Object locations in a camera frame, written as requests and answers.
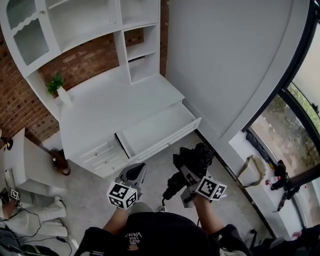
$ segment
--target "drawer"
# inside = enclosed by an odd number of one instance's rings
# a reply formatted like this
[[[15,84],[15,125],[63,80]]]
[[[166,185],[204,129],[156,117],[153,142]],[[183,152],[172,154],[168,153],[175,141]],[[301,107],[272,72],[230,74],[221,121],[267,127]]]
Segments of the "drawer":
[[[198,128],[200,118],[178,102],[117,136],[129,161],[143,162]]]
[[[107,176],[119,171],[120,169],[123,169],[128,164],[129,164],[128,161],[126,161],[126,162],[118,162],[114,166],[102,167],[97,172],[95,172],[94,174],[100,176],[101,178],[105,178],[105,177],[107,177]]]
[[[118,152],[115,152],[111,155],[107,155],[106,157],[102,159],[98,159],[95,162],[92,162],[90,164],[86,165],[86,168],[93,173],[96,173],[99,171],[101,168],[113,168],[117,166],[118,164],[122,164],[128,161],[128,158],[126,156],[126,153],[121,150]]]
[[[109,139],[104,140],[103,142],[96,143],[83,152],[77,154],[73,157],[81,165],[91,166],[100,161],[107,161],[107,158],[113,158],[115,154],[122,150],[121,146],[116,141],[116,138],[113,136]]]

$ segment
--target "red brick wall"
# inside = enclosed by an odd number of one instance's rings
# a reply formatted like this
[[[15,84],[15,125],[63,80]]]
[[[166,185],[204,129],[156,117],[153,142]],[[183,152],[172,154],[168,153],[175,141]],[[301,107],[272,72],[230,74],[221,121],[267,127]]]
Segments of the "red brick wall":
[[[59,130],[59,123],[20,74],[0,29],[0,129],[3,137],[13,137],[23,127],[27,138],[40,144]]]
[[[166,75],[168,48],[168,0],[161,0],[160,73]],[[143,42],[142,29],[126,33],[126,45]],[[39,69],[49,82],[56,72],[64,77],[66,90],[119,65],[113,34],[79,45]],[[0,129],[13,137],[23,127],[26,136],[37,145],[59,130],[59,123],[23,79],[7,48],[0,30]]]

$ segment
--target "pants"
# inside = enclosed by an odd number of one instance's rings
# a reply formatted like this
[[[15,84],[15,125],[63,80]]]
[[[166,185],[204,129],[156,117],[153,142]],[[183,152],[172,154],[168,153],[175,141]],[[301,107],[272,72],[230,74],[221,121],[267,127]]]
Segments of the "pants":
[[[153,213],[154,211],[145,202],[136,202],[130,208],[129,215],[137,213]]]
[[[38,231],[40,235],[68,236],[66,227],[62,225],[61,221],[57,220],[57,218],[63,218],[67,214],[66,208],[61,201],[56,200],[49,207],[29,207],[26,210],[30,213],[22,210],[15,217],[5,221],[5,224],[13,232],[24,236],[32,236],[37,232],[40,227],[39,223],[41,223],[41,228]]]

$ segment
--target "bottle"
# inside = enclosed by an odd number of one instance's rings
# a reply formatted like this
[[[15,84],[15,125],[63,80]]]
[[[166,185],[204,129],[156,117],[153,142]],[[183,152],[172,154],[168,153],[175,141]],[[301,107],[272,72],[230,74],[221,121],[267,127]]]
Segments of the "bottle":
[[[266,185],[271,185],[271,184],[276,183],[276,182],[279,181],[280,179],[281,179],[280,176],[274,176],[274,177],[266,180],[266,181],[265,181],[265,184],[266,184]]]

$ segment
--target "potted plant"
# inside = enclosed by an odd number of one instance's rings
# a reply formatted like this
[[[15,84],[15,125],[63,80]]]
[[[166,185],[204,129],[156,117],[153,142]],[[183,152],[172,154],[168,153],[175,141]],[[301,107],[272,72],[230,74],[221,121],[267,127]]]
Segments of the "potted plant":
[[[67,93],[67,91],[62,87],[64,84],[64,78],[61,76],[61,74],[56,73],[53,76],[53,79],[46,85],[48,88],[48,93],[53,95],[55,91],[57,91],[61,101],[67,106],[71,107],[72,102],[71,99]]]

